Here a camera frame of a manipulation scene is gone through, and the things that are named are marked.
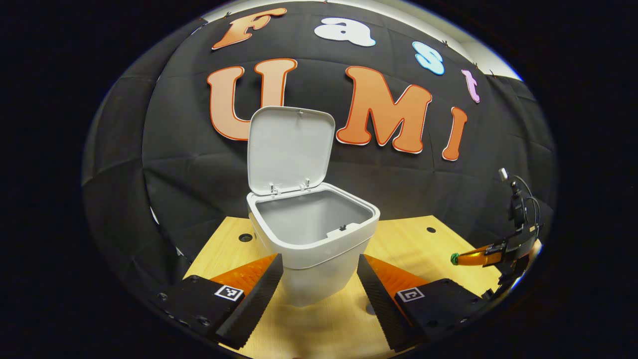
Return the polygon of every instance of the trash can lid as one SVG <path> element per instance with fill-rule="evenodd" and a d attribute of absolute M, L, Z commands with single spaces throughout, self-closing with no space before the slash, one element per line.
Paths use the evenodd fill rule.
<path fill-rule="evenodd" d="M 248 185 L 257 195 L 318 186 L 328 170 L 334 118 L 321 111 L 266 106 L 248 134 Z"/>

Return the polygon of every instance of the white trash can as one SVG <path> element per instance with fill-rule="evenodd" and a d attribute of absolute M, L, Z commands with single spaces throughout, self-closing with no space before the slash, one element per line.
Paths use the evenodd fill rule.
<path fill-rule="evenodd" d="M 287 302 L 303 307 L 348 282 L 379 221 L 379 209 L 324 183 L 334 118 L 267 106 L 248 136 L 249 218 L 264 254 L 281 253 Z"/>

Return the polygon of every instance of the wooden tabletop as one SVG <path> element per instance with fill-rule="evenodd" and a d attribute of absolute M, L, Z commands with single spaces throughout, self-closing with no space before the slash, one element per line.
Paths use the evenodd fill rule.
<path fill-rule="evenodd" d="M 250 220 L 227 217 L 199 253 L 185 277 L 216 275 L 263 257 L 259 239 L 239 241 L 253 234 Z M 434 216 L 379 221 L 366 254 L 409 271 L 428 281 L 449 278 L 480 296 L 498 287 L 495 267 L 453 266 L 452 253 L 474 249 Z M 284 302 L 281 287 L 246 345 L 234 350 L 254 359 L 385 359 L 390 350 L 377 318 L 368 304 L 359 277 L 353 273 L 340 292 L 313 305 L 297 308 Z"/>

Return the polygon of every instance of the orange gripper part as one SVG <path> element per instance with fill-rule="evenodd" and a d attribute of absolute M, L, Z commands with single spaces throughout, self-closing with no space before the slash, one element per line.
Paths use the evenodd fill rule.
<path fill-rule="evenodd" d="M 405 318 L 408 318 L 403 310 L 401 310 L 401 307 L 394 299 L 394 296 L 397 294 L 398 291 L 423 286 L 424 284 L 428 284 L 429 282 L 421 277 L 418 277 L 408 271 L 402 270 L 396 266 L 386 263 L 380 259 L 371 257 L 367 254 L 364 254 L 364 256 L 366 257 L 367 262 L 370 264 L 370 267 L 372 267 L 372 269 L 375 271 L 376 276 L 381 280 L 385 291 L 388 292 L 388 294 L 394 301 L 394 304 L 396 304 L 397 308 L 399 309 L 399 311 L 401 311 L 403 316 Z"/>
<path fill-rule="evenodd" d="M 277 254 L 273 254 L 268 257 L 257 259 L 254 262 L 244 264 L 243 266 L 229 270 L 226 273 L 222 273 L 217 277 L 213 277 L 211 280 L 219 284 L 241 289 L 247 296 L 250 291 L 253 290 L 255 284 L 257 284 L 276 256 Z"/>
<path fill-rule="evenodd" d="M 471 250 L 469 252 L 461 254 L 458 259 L 459 266 L 484 266 L 487 264 L 497 263 L 501 260 L 501 252 L 490 254 L 489 256 L 485 255 L 485 250 L 490 245 L 486 245 L 485 247 L 476 248 L 475 250 Z"/>

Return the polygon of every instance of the letter s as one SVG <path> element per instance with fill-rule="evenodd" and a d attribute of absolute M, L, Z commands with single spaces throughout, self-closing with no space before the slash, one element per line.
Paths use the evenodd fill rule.
<path fill-rule="evenodd" d="M 419 65 L 427 68 L 437 75 L 443 75 L 445 68 L 443 67 L 443 58 L 436 50 L 422 42 L 415 41 L 412 47 L 417 51 L 416 58 Z"/>

